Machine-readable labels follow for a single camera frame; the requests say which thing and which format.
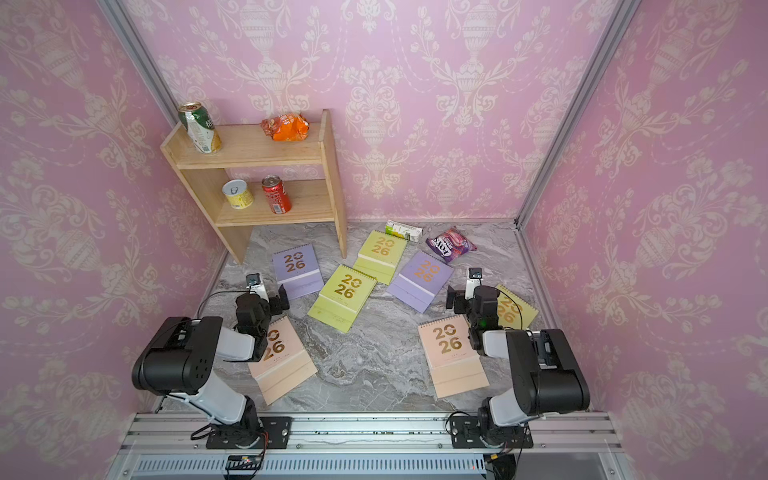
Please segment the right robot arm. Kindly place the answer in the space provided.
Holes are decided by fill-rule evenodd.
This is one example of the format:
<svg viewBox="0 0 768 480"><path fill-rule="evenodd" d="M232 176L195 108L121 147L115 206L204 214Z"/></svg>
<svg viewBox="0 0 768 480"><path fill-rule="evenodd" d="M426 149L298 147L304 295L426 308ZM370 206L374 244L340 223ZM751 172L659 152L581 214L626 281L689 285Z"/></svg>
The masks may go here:
<svg viewBox="0 0 768 480"><path fill-rule="evenodd" d="M586 411L591 393L563 330L501 325L498 298L502 294L495 287L480 285L468 299L464 290L450 287L446 307L468 321L473 350L509 362L512 386L485 399L478 409L480 438L492 446L521 446L530 421L546 414Z"/></svg>

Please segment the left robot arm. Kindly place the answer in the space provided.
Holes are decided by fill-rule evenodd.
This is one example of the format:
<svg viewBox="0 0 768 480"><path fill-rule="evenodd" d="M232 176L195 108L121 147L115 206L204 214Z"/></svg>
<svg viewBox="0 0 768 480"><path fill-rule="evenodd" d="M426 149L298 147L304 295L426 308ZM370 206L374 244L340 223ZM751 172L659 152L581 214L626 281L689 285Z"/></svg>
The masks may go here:
<svg viewBox="0 0 768 480"><path fill-rule="evenodd" d="M272 351L272 318L290 309L286 290L263 297L244 293L236 299L236 325L219 316L169 317L142 351L132 369L141 391L168 397L202 412L207 424L190 435L208 449L268 448L269 434L253 399L233 390L214 372L215 360L258 363Z"/></svg>

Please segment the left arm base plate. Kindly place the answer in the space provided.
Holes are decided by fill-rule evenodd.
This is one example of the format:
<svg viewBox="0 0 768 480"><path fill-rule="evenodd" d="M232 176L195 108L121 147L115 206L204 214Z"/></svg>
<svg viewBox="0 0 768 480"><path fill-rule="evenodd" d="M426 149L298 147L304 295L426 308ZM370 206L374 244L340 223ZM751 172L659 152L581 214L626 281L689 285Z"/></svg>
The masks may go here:
<svg viewBox="0 0 768 480"><path fill-rule="evenodd" d="M206 438L206 448L284 450L292 421L289 416L267 416L260 417L255 427L215 425Z"/></svg>

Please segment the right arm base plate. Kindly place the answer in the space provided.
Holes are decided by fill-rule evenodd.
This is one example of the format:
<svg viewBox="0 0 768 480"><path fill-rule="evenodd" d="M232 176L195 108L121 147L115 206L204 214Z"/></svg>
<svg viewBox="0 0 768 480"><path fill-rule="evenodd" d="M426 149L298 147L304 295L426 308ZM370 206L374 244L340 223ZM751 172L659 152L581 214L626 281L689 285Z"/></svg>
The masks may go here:
<svg viewBox="0 0 768 480"><path fill-rule="evenodd" d="M450 415L445 429L455 449L530 449L534 442L528 426L497 427L470 415Z"/></svg>

